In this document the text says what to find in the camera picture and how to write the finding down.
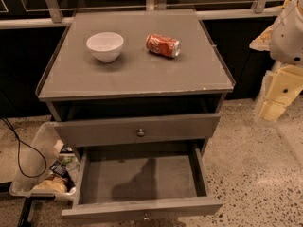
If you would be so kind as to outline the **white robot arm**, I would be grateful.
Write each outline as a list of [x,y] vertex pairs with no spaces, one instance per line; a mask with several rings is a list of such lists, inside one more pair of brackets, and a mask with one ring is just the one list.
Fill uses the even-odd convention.
[[278,120],[303,91],[303,0],[290,0],[274,23],[267,27],[249,47],[269,51],[280,67],[271,83],[258,116]]

